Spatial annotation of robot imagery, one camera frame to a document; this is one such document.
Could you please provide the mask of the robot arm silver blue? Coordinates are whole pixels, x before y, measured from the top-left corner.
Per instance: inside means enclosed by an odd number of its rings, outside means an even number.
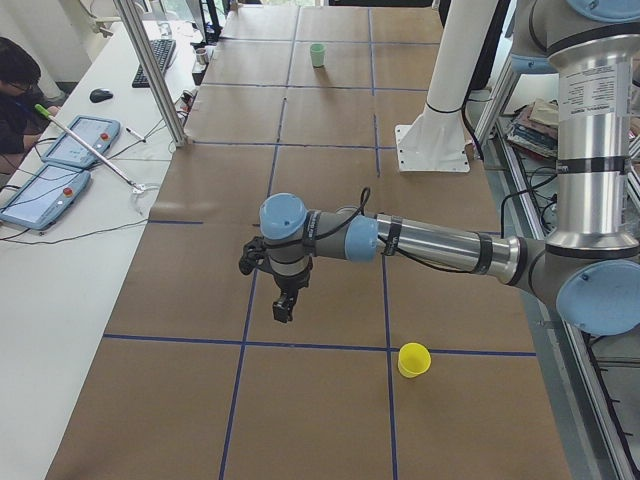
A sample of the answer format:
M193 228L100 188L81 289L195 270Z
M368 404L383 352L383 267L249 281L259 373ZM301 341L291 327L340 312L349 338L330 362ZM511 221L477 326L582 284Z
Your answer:
M244 246L243 273L272 275L274 318L289 322L313 258L364 262L403 255L451 273L490 275L526 291L596 336L639 322L639 243L623 225L629 158L631 61L639 49L635 1L521 1L515 64L559 75L557 225L545 240L493 237L362 207L322 212L295 195L269 197L261 233Z

